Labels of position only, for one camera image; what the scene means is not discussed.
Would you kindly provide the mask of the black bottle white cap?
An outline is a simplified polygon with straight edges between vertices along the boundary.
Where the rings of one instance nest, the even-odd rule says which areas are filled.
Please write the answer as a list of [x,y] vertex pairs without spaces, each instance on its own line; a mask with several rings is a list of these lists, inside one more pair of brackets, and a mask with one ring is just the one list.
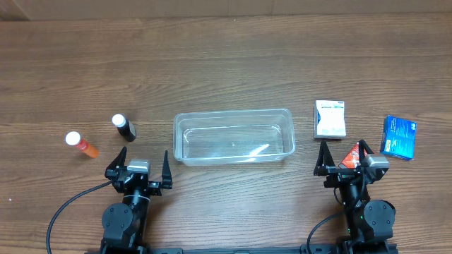
[[115,114],[112,123],[117,127],[119,134],[128,142],[136,139],[136,129],[134,125],[122,114]]

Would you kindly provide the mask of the blue lozenge box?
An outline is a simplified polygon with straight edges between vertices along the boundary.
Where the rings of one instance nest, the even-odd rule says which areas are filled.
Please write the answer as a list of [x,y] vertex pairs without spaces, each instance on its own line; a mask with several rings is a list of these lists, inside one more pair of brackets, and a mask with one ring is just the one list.
[[417,123],[388,115],[384,119],[380,153],[404,160],[415,156]]

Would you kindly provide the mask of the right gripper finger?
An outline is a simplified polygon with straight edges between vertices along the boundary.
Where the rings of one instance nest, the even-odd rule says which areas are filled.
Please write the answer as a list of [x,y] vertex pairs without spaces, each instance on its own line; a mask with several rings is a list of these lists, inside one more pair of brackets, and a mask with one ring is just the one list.
[[358,152],[359,152],[359,164],[361,166],[369,166],[371,164],[370,159],[374,152],[371,150],[370,146],[365,142],[365,140],[360,140],[358,142]]
[[335,167],[327,142],[324,140],[320,143],[319,156],[316,162],[316,168],[318,167]]

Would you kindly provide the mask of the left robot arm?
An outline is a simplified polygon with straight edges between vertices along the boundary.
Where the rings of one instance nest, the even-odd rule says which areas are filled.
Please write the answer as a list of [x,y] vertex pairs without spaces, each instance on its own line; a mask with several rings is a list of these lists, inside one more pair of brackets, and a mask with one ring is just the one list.
[[161,196],[163,189],[172,188],[172,175],[165,152],[161,181],[151,181],[150,162],[145,159],[126,161],[127,148],[105,169],[105,177],[116,192],[123,195],[121,202],[110,205],[102,215],[104,229],[101,253],[152,253],[144,241],[150,198]]

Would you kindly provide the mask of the orange bottle white cap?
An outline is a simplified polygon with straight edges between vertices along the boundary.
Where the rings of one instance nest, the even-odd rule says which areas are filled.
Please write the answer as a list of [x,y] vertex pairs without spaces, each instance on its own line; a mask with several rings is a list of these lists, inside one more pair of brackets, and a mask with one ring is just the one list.
[[99,155],[98,149],[85,140],[79,132],[71,131],[67,133],[65,141],[68,145],[76,147],[91,158],[97,158]]

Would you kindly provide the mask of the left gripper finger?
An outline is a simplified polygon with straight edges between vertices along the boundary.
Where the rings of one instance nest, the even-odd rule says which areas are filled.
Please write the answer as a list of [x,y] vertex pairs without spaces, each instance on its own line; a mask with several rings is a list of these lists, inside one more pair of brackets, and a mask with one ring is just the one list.
[[124,167],[127,147],[124,146],[117,157],[107,166],[106,170],[116,171],[117,167]]
[[162,165],[162,183],[172,183],[172,174],[170,171],[168,151],[165,151]]

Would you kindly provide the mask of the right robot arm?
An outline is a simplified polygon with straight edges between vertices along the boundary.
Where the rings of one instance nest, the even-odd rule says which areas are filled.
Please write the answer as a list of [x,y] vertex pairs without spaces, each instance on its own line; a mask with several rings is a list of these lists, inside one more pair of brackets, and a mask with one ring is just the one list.
[[[332,188],[343,209],[320,221],[309,233],[303,249],[308,253],[379,254],[397,253],[397,245],[389,244],[393,237],[395,207],[386,200],[372,200],[367,186],[379,181],[389,170],[384,155],[375,154],[364,140],[358,142],[358,163],[353,168],[337,167],[326,141],[322,141],[314,168],[315,176],[324,176],[325,188]],[[344,216],[347,236],[333,244],[313,244],[311,238],[320,226]]]

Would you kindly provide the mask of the white bandage box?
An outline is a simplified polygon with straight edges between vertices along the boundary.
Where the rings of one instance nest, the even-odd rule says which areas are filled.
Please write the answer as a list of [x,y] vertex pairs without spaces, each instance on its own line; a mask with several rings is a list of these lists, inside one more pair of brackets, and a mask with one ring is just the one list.
[[316,100],[314,104],[314,137],[343,139],[346,135],[344,101]]

